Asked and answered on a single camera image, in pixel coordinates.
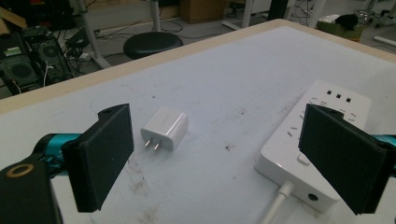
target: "power cord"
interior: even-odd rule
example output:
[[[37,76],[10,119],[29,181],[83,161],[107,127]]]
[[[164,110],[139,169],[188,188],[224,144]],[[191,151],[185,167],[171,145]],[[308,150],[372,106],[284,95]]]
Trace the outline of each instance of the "power cord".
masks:
[[[165,28],[163,28],[163,24],[164,24],[165,22],[173,23],[173,24],[176,25],[178,28],[177,28],[176,30],[165,29]],[[184,27],[183,27],[181,24],[179,24],[179,23],[177,23],[177,22],[175,22],[175,21],[161,21],[161,29],[162,29],[163,31],[167,32],[167,33],[175,34],[175,33],[178,33],[178,32],[180,32],[180,31],[182,31],[182,30],[184,29]]]
[[[282,206],[283,202],[285,202],[286,199],[288,199],[293,189],[294,189],[294,184],[291,183],[289,180],[286,180],[285,183],[283,183],[282,187],[280,187],[279,189],[276,199],[274,200],[273,204],[270,207],[270,210],[268,210],[267,215],[262,220],[262,224],[272,223],[279,208]]]
[[[130,25],[128,25],[128,26],[122,27],[122,28],[120,28],[119,30],[117,30],[117,31],[115,31],[115,32],[113,32],[113,33],[111,33],[111,34],[109,34],[109,35],[97,36],[96,39],[100,39],[100,38],[105,38],[105,37],[108,37],[108,36],[112,36],[112,35],[118,33],[119,31],[123,31],[123,30],[125,30],[125,29],[128,29],[128,28],[131,27],[131,26],[134,26],[134,25],[138,24],[139,22],[141,22],[141,20],[136,21],[136,22],[134,22],[134,23],[132,23],[132,24],[130,24]]]
[[[85,6],[86,8],[90,7],[93,3],[97,2],[97,0],[93,0],[91,1],[87,6]]]
[[[19,92],[20,94],[22,94],[21,87],[17,84],[17,81],[15,81],[14,79],[12,79],[11,82],[14,83],[15,87],[18,89],[18,92]]]
[[[184,35],[177,35],[177,36],[181,37],[181,38],[186,38],[186,39],[201,39],[201,38],[216,36],[216,35],[224,35],[224,34],[201,35],[201,36],[184,36]]]
[[[43,87],[46,87],[47,74],[49,73],[49,63],[46,61],[46,71],[44,73]]]

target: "cable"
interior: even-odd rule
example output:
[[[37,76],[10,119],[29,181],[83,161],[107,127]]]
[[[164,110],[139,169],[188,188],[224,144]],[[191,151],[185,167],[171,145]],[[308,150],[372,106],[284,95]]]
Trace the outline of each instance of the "cable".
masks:
[[[131,26],[133,26],[133,25],[136,25],[136,24],[138,24],[139,22],[141,22],[141,20],[140,20],[140,21],[136,21],[136,22],[132,23],[131,25],[125,26],[125,27],[123,27],[123,28],[119,29],[118,31],[115,31],[115,32],[113,32],[113,33],[111,33],[111,34],[109,34],[109,35],[101,35],[101,36],[97,36],[97,37],[96,37],[96,39],[100,39],[100,38],[104,38],[104,37],[106,37],[106,36],[114,35],[114,34],[118,33],[119,31],[122,31],[122,30],[128,29],[129,27],[131,27]]]
[[[21,90],[21,87],[18,86],[17,82],[14,79],[12,79],[11,82],[14,83],[15,87],[17,87],[17,89],[18,89],[18,92],[21,94],[22,90]]]
[[[364,35],[362,35],[361,37],[365,38],[365,39],[368,39],[368,40],[372,40],[373,39],[373,37],[367,37],[367,36],[364,36]],[[381,43],[379,43],[379,44],[367,45],[367,46],[369,46],[371,48],[376,48],[376,49],[383,48],[383,49],[389,49],[389,50],[392,50],[392,51],[396,51],[396,48],[394,48],[392,45],[387,45],[385,43],[383,45]]]
[[[205,38],[205,37],[215,36],[215,35],[224,35],[224,34],[202,35],[202,36],[195,36],[195,37],[188,37],[188,36],[184,36],[184,35],[177,35],[177,36],[181,37],[181,38],[186,38],[186,39],[200,39],[200,38]]]
[[[93,3],[95,3],[97,0],[93,0],[91,1],[87,6],[85,6],[86,8],[88,8],[90,5],[92,5]]]
[[[184,27],[183,27],[182,25],[180,25],[179,23],[177,23],[177,22],[175,22],[175,21],[167,21],[167,22],[173,23],[174,25],[178,26],[178,29],[176,29],[176,30],[164,29],[164,28],[163,28],[163,24],[164,24],[165,22],[166,22],[166,21],[162,21],[161,29],[162,29],[163,31],[167,32],[167,33],[175,34],[175,33],[178,33],[178,32],[180,32],[180,31],[182,31],[182,30],[184,29]]]
[[[49,63],[46,61],[46,72],[44,73],[43,87],[46,87],[46,79],[48,73],[49,73]]]
[[[274,220],[277,211],[279,210],[283,202],[285,202],[286,199],[289,197],[293,189],[294,185],[289,180],[286,180],[285,183],[283,183],[282,187],[280,187],[279,189],[276,199],[270,207],[270,210],[268,210],[267,215],[262,220],[262,224],[270,224]]]
[[[87,74],[86,72],[84,72],[83,70],[88,66],[88,64],[90,63],[90,61],[87,61],[87,63],[84,64],[84,66],[82,68],[79,69],[79,73],[78,75],[82,74]]]
[[[112,40],[112,39],[128,39],[128,37],[125,37],[125,36],[104,37],[104,40]]]
[[[121,52],[121,53],[113,53],[113,54],[104,55],[103,57],[104,57],[104,58],[108,58],[108,57],[116,56],[116,55],[125,55],[125,53],[124,53],[124,52]]]
[[[79,61],[79,57],[83,53],[83,48],[72,48],[72,49],[66,49],[65,55],[66,55],[66,60],[69,64],[69,66],[74,70],[73,72],[73,77],[78,77],[80,73],[80,66],[81,62]]]

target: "white cable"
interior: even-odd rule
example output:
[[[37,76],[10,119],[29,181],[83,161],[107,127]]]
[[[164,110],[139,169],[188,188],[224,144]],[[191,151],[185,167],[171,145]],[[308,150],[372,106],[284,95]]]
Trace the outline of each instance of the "white cable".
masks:
[[[389,45],[392,45],[392,46],[396,47],[396,41],[386,39],[386,38],[381,37],[379,35],[376,35],[373,39],[376,40],[376,41],[379,41],[379,42],[382,42],[382,43],[385,43],[385,44],[389,44]]]
[[[271,205],[270,210],[268,211],[265,218],[262,220],[262,224],[270,224],[274,220],[280,206],[283,204],[283,202],[286,201],[286,199],[289,197],[293,189],[294,189],[294,185],[289,180],[286,180],[285,183],[283,183],[282,187],[280,187],[279,189],[276,199]]]
[[[49,71],[49,63],[46,61],[46,73],[44,74],[43,87],[46,87],[47,73]]]
[[[18,89],[18,92],[21,94],[22,90],[21,90],[21,87],[18,86],[17,82],[15,80],[12,80],[12,83],[14,83],[15,87],[17,87],[17,89]]]

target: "cardboard box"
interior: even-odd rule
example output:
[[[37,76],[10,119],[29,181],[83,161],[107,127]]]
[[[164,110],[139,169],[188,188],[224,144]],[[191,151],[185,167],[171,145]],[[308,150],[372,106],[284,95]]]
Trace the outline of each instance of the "cardboard box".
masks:
[[[10,22],[22,29],[27,27],[25,18],[0,7],[0,34],[7,34],[10,32],[7,22]]]
[[[331,35],[337,35],[345,39],[360,41],[361,34],[364,30],[364,25],[356,25],[353,31],[347,30],[340,24],[328,23],[324,21],[318,21],[317,27],[320,31]]]
[[[227,0],[180,0],[180,18],[188,23],[223,19]]]

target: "stool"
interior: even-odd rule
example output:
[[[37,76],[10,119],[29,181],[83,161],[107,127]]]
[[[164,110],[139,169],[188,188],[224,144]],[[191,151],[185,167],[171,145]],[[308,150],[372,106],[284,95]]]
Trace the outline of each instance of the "stool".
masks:
[[[123,51],[129,58],[135,60],[181,46],[183,41],[176,35],[149,32],[129,38],[123,45]]]

